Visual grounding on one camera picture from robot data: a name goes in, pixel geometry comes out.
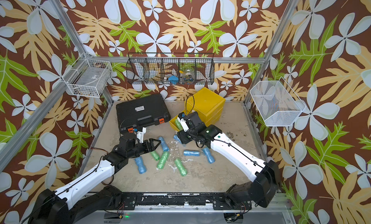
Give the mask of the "green trash bag roll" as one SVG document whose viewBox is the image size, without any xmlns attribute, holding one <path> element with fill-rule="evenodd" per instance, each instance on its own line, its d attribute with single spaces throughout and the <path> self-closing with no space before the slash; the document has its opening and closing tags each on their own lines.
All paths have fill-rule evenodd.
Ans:
<svg viewBox="0 0 371 224">
<path fill-rule="evenodd" d="M 182 127 L 182 125 L 181 125 L 181 123 L 180 123 L 180 121 L 178 119 L 176 119 L 174 121 L 174 123 L 175 123 L 175 125 L 176 125 L 176 127 L 178 128 L 179 131 L 182 131 L 183 130 L 183 127 Z"/>
<path fill-rule="evenodd" d="M 153 159 L 155 161 L 159 161 L 160 160 L 160 156 L 159 156 L 159 154 L 155 150 L 152 151 L 150 154 L 151 154 L 151 156 L 153 157 Z"/>
<path fill-rule="evenodd" d="M 157 169 L 161 170 L 161 169 L 164 169 L 166 163 L 167 163 L 167 160 L 168 160 L 168 157 L 169 157 L 170 153 L 169 151 L 164 151 L 159 159 L 159 162 L 157 164 Z"/>
<path fill-rule="evenodd" d="M 179 172 L 180 172 L 180 175 L 183 177 L 183 176 L 186 176 L 187 175 L 187 170 L 186 168 L 184 167 L 182 161 L 180 158 L 176 158 L 174 160 L 174 163 L 176 165 L 176 167 L 178 168 Z"/>
</svg>

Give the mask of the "blue trash bag roll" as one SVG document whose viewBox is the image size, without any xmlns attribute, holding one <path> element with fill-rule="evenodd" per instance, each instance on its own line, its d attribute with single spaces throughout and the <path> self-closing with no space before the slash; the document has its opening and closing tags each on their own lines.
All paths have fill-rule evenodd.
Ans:
<svg viewBox="0 0 371 224">
<path fill-rule="evenodd" d="M 182 144 L 182 142 L 181 142 L 181 140 L 180 140 L 180 138 L 178 137 L 177 134 L 174 135 L 174 139 L 175 139 L 175 141 L 178 142 L 179 144 Z"/>
<path fill-rule="evenodd" d="M 215 159 L 212 156 L 211 151 L 209 150 L 209 148 L 207 148 L 207 147 L 203 148 L 202 151 L 203 151 L 204 155 L 206 156 L 206 159 L 207 159 L 208 163 L 212 164 L 212 163 L 215 162 Z"/>
<path fill-rule="evenodd" d="M 141 156 L 137 157 L 134 159 L 135 160 L 135 164 L 138 168 L 138 171 L 140 174 L 144 174 L 147 172 L 147 168 L 144 164 L 144 161 L 143 161 L 143 158 Z"/>
<path fill-rule="evenodd" d="M 198 150 L 184 150 L 183 155 L 184 156 L 200 156 L 201 153 Z"/>
<path fill-rule="evenodd" d="M 161 141 L 161 147 L 162 147 L 163 151 L 170 151 L 170 148 L 168 147 L 164 137 L 160 136 L 160 137 L 158 137 L 158 139 Z"/>
</svg>

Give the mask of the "yellow drawer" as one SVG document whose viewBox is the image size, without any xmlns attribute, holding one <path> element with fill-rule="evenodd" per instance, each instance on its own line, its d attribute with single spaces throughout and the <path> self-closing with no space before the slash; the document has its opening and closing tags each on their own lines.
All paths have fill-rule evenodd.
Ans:
<svg viewBox="0 0 371 224">
<path fill-rule="evenodd" d="M 185 132 L 187 132 L 190 129 L 190 127 L 186 122 L 186 118 L 187 118 L 186 111 L 184 110 L 178 115 L 176 115 L 174 118 L 172 118 L 169 121 L 169 124 L 172 127 L 172 129 L 174 129 L 176 132 L 182 131 L 184 127 Z"/>
</svg>

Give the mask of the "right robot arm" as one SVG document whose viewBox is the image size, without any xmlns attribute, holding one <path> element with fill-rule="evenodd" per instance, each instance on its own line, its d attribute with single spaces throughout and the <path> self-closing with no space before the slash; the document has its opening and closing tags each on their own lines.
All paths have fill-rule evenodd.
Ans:
<svg viewBox="0 0 371 224">
<path fill-rule="evenodd" d="M 182 130 L 177 136 L 183 144 L 195 141 L 197 146 L 218 152 L 248 177 L 248 182 L 234 184 L 225 193 L 226 203 L 230 207 L 249 201 L 253 201 L 256 206 L 268 207 L 280 187 L 277 163 L 273 160 L 266 162 L 250 154 L 215 125 Z"/>
</svg>

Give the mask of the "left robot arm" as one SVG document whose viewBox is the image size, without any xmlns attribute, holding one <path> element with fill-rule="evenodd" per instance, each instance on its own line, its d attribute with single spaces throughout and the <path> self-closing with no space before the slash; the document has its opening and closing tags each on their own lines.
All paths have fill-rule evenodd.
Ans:
<svg viewBox="0 0 371 224">
<path fill-rule="evenodd" d="M 112 185 L 89 197 L 85 195 L 99 183 L 112 177 L 128 164 L 129 159 L 156 150 L 159 139 L 140 141 L 135 134 L 126 133 L 119 144 L 89 171 L 69 184 L 39 194 L 31 214 L 26 218 L 29 224 L 74 224 L 97 210 L 118 208 L 122 192 Z"/>
</svg>

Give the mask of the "yellow plastic drawer cabinet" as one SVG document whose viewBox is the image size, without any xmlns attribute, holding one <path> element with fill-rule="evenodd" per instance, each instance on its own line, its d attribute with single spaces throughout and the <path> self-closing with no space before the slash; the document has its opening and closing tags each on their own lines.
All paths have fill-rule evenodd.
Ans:
<svg viewBox="0 0 371 224">
<path fill-rule="evenodd" d="M 202 88 L 185 102 L 185 111 L 197 112 L 205 125 L 210 126 L 220 119 L 225 103 L 225 98 L 207 88 Z"/>
</svg>

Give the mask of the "black plastic tool case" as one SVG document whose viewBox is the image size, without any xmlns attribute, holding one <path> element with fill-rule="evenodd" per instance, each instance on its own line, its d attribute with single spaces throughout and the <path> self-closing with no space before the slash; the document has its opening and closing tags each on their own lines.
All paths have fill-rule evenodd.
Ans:
<svg viewBox="0 0 371 224">
<path fill-rule="evenodd" d="M 118 129 L 121 134 L 135 129 L 160 125 L 171 119 L 169 110 L 160 94 L 122 102 L 116 105 Z"/>
</svg>

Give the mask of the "white mesh basket right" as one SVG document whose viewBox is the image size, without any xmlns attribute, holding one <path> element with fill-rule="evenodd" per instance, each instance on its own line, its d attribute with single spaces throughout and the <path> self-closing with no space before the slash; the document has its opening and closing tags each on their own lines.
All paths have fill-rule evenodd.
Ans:
<svg viewBox="0 0 371 224">
<path fill-rule="evenodd" d="M 306 108 L 306 104 L 282 77 L 258 82 L 250 89 L 250 95 L 268 127 L 291 126 Z"/>
</svg>

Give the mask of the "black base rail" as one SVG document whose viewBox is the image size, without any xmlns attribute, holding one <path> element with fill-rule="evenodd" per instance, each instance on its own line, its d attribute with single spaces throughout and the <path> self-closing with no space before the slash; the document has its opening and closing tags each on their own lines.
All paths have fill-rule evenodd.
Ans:
<svg viewBox="0 0 371 224">
<path fill-rule="evenodd" d="M 138 193 L 124 192 L 106 209 L 119 211 L 138 210 L 140 206 L 154 208 L 210 207 L 211 210 L 247 212 L 250 201 L 233 202 L 225 193 Z"/>
</svg>

